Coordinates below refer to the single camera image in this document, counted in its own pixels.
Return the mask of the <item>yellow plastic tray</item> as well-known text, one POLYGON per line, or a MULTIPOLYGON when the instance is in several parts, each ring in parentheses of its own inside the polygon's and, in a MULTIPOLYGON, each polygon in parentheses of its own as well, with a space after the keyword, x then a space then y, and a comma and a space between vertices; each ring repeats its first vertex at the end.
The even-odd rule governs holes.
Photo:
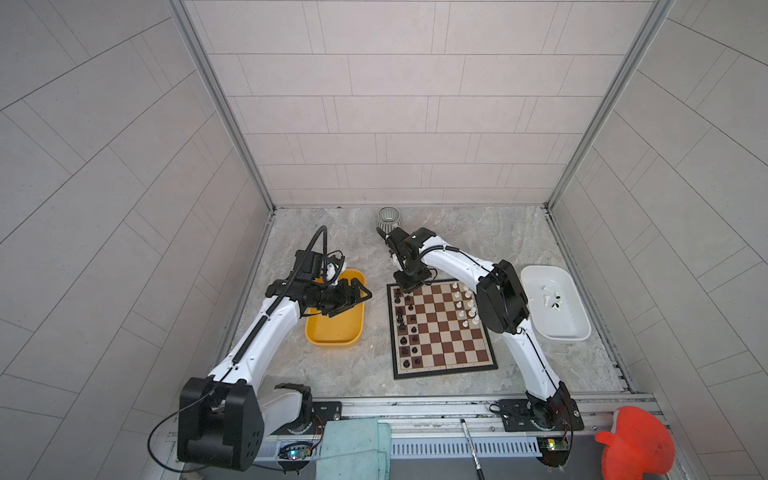
POLYGON ((358 304, 334 317, 320 315, 318 310, 310 309, 310 317, 305 324, 305 337, 318 347, 351 347, 362 335, 364 309, 364 304, 358 304))

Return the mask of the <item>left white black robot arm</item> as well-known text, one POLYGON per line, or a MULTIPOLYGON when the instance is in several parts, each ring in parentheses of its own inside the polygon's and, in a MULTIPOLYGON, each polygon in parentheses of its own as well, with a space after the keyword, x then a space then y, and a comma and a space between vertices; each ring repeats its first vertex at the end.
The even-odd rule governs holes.
POLYGON ((340 251, 315 251, 327 242, 321 226, 296 253, 289 276, 274 281, 245 336, 205 377, 190 378, 181 390, 178 420, 178 474, 208 467, 245 471, 265 436, 281 428, 303 432, 314 424, 308 386, 283 383, 257 396, 266 369, 289 331, 303 317, 333 318, 371 299, 358 280, 341 274, 340 251))

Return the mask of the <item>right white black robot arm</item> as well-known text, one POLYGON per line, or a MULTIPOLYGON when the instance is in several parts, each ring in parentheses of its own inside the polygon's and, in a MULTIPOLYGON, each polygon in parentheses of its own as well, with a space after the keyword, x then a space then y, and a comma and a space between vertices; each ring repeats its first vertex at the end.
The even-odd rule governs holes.
POLYGON ((398 286, 413 291, 437 269, 468 286, 474 293, 479 319, 499 334, 522 373, 532 422, 541 430, 581 430, 581 414, 565 383, 554 372, 536 338, 528 297, 514 266, 472 256, 450 245, 427 228, 408 233, 397 227, 376 229, 398 267, 398 286))

